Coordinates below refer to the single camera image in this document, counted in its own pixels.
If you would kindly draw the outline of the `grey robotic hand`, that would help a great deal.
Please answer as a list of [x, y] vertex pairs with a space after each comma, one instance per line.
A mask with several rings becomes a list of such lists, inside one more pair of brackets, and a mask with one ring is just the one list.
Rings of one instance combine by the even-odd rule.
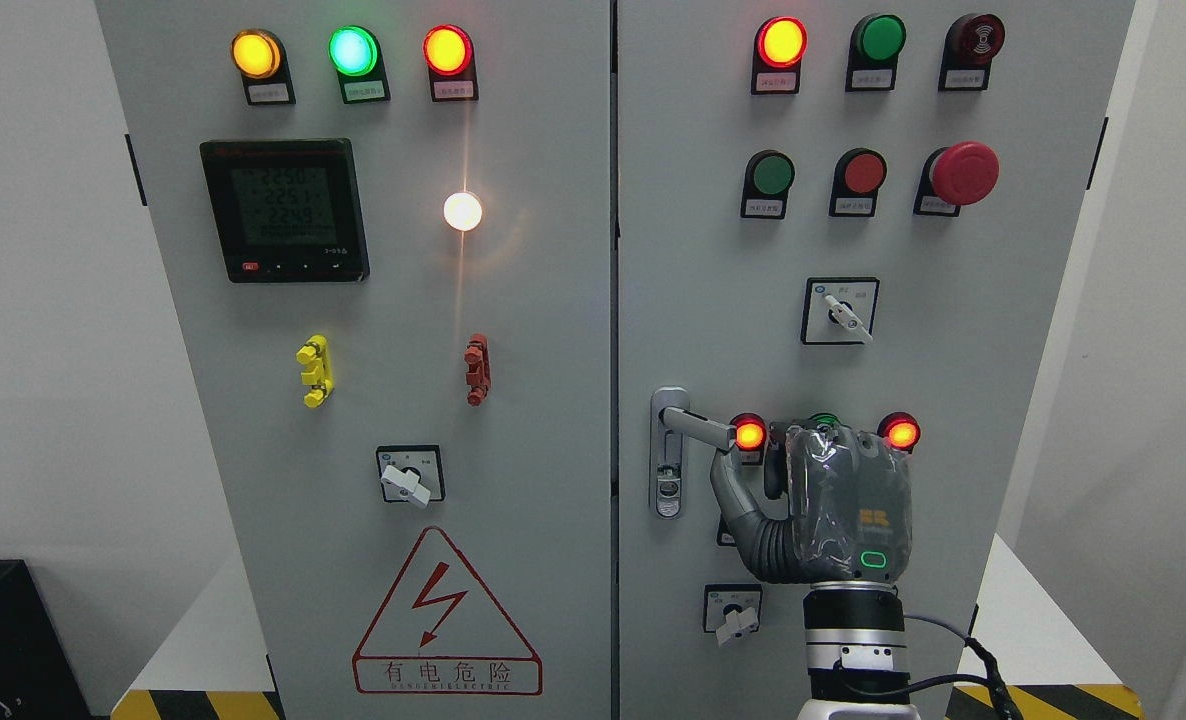
[[769, 469], [788, 474], [789, 515], [767, 518], [744, 488], [734, 451], [709, 483], [739, 556], [761, 582], [895, 584], [912, 550], [908, 455], [843, 423], [791, 423]]

